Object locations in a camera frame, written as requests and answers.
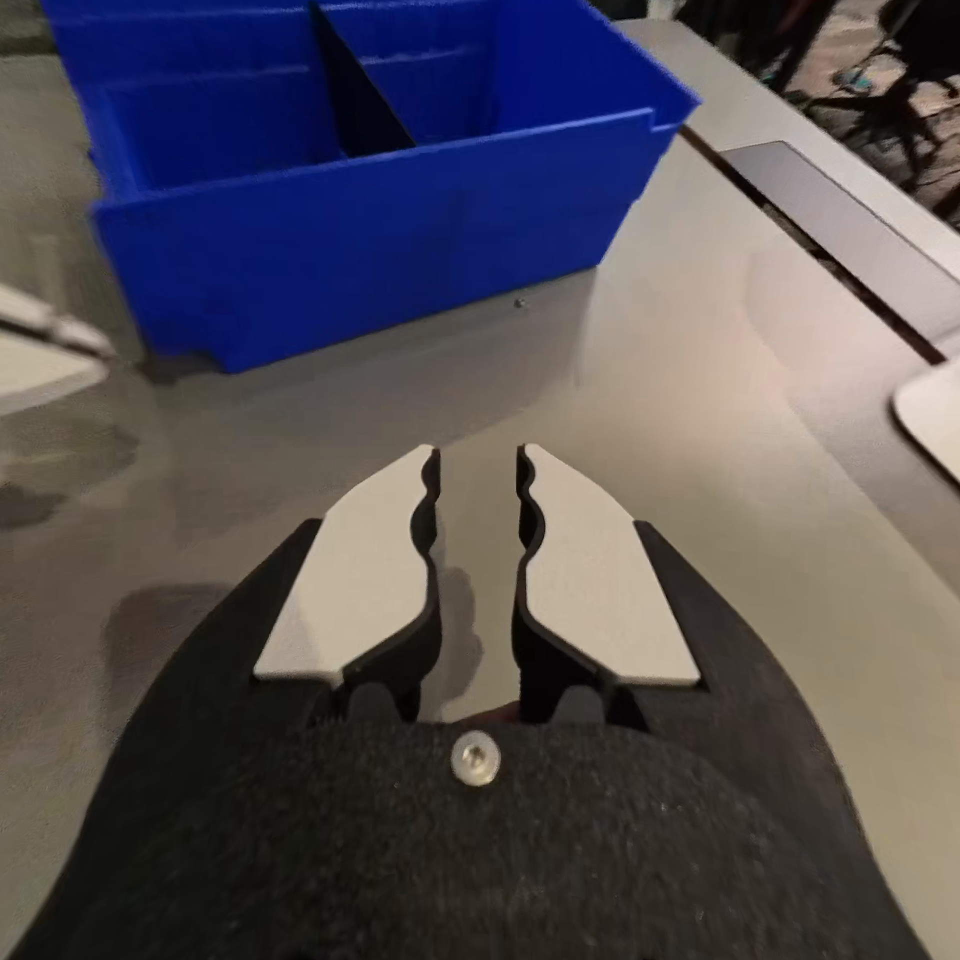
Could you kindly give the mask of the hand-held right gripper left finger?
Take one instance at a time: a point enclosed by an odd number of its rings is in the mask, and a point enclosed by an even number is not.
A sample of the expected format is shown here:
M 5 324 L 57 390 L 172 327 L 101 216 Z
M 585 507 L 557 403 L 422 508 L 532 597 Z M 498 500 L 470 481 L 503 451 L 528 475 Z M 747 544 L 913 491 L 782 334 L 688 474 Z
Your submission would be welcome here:
M 441 452 L 423 443 L 344 494 L 319 522 L 253 677 L 318 681 L 341 699 L 378 685 L 416 721 L 442 648 L 440 493 Z

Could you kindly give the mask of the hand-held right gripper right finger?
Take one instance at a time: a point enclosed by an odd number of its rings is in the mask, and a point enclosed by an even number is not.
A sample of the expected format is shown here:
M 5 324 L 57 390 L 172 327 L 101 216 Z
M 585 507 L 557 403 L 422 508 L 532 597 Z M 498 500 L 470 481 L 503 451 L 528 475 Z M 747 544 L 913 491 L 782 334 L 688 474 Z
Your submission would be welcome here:
M 514 661 L 524 722 L 574 689 L 601 719 L 631 718 L 635 688 L 695 690 L 703 674 L 637 523 L 592 478 L 527 442 L 516 451 Z

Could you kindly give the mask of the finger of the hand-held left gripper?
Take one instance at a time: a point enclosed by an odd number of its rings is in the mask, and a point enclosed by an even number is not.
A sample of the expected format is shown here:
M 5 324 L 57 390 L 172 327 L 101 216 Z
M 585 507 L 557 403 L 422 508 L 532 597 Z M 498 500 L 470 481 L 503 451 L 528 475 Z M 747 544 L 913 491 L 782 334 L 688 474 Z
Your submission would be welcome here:
M 20 336 L 1 337 L 1 416 L 46 406 L 102 383 L 99 359 Z
M 105 361 L 116 358 L 113 343 L 100 330 L 8 285 L 1 286 L 1 330 L 72 354 Z

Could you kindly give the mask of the blue plastic divided bin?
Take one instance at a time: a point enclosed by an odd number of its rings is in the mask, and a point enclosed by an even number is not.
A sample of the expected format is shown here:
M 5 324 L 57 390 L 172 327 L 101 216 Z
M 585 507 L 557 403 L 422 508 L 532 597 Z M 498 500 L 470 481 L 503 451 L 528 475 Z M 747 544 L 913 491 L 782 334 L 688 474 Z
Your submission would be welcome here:
M 696 93 L 588 2 L 43 2 L 152 354 L 236 374 L 605 257 Z

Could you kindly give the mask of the white metal display stand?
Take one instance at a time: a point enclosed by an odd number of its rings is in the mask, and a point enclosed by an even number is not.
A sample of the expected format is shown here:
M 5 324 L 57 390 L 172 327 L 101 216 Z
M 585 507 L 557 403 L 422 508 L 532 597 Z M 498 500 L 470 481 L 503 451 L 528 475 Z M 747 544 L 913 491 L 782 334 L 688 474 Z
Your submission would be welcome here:
M 896 388 L 894 417 L 905 434 L 959 484 L 959 359 L 932 366 Z

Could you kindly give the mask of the dark table inset panel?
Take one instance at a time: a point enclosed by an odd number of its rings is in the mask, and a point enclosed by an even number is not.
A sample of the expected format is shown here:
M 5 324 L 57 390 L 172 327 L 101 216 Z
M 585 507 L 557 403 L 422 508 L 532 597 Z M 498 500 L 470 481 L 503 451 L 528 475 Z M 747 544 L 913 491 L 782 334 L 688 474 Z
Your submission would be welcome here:
M 928 253 L 784 141 L 721 157 L 920 338 L 958 360 L 959 282 Z

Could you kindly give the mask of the black office chair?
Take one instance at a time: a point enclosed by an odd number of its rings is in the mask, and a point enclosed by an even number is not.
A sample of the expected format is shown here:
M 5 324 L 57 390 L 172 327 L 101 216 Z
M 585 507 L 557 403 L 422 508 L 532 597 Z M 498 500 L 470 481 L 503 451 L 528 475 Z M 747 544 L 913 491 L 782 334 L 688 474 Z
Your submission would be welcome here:
M 958 230 L 959 3 L 750 2 L 738 64 Z

